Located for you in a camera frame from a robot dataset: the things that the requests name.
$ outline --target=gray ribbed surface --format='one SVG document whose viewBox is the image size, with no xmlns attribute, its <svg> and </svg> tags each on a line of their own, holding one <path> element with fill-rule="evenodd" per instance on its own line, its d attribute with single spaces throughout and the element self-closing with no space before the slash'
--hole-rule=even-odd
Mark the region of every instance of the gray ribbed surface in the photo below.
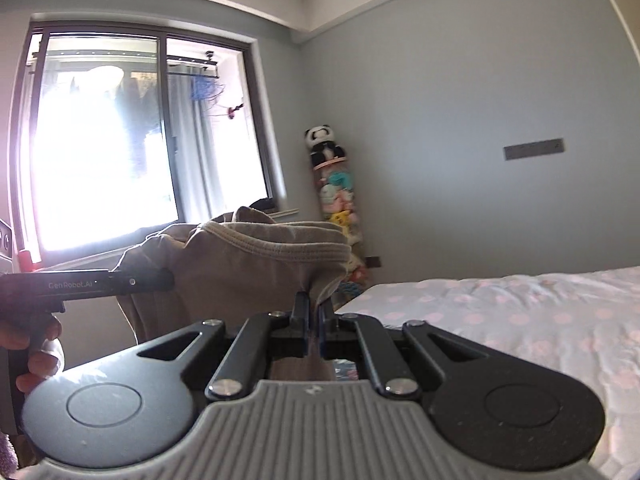
<svg viewBox="0 0 640 480">
<path fill-rule="evenodd" d="M 69 470 L 44 461 L 28 480 L 525 477 L 602 480 L 585 463 L 551 474 L 516 474 L 488 468 L 448 446 L 417 404 L 385 400 L 373 392 L 368 381 L 261 381 L 248 399 L 209 406 L 178 445 L 148 462 L 118 470 L 92 471 L 89 475 L 85 470 Z"/>
</svg>

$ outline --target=purple fluffy fabric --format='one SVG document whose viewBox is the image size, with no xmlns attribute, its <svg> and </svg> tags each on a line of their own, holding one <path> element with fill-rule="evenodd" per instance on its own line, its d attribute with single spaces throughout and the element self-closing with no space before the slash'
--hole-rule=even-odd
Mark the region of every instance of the purple fluffy fabric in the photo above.
<svg viewBox="0 0 640 480">
<path fill-rule="evenodd" d="M 18 457 L 15 455 L 14 446 L 9 442 L 9 437 L 0 433 L 0 475 L 12 476 L 18 469 Z"/>
</svg>

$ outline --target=gray curtain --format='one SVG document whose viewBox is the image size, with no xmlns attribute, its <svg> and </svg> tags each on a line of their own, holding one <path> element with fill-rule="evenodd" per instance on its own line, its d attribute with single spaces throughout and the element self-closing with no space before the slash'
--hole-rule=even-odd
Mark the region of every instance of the gray curtain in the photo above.
<svg viewBox="0 0 640 480">
<path fill-rule="evenodd" d="M 206 101 L 191 98 L 199 68 L 172 66 L 168 76 L 169 113 L 177 141 L 176 166 L 180 195 L 188 223 L 200 223 L 225 211 L 214 156 L 214 141 Z"/>
</svg>

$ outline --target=bed sheet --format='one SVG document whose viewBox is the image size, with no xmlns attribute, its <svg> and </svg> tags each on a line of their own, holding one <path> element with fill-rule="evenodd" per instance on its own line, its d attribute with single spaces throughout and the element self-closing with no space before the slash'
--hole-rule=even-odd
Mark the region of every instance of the bed sheet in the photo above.
<svg viewBox="0 0 640 480">
<path fill-rule="evenodd" d="M 588 274 L 376 285 L 339 311 L 399 327 L 424 319 L 587 384 L 607 423 L 591 463 L 612 480 L 640 471 L 640 267 Z"/>
</svg>

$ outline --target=panda head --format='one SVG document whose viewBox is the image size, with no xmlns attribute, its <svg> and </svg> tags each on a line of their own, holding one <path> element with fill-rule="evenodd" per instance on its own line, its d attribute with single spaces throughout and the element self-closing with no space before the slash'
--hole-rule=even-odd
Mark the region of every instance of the panda head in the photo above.
<svg viewBox="0 0 640 480">
<path fill-rule="evenodd" d="M 328 124 L 316 126 L 315 128 L 311 128 L 305 132 L 305 141 L 309 148 L 314 147 L 316 144 L 320 144 L 320 142 L 325 142 L 326 140 L 332 140 L 335 142 L 334 131 Z"/>
</svg>

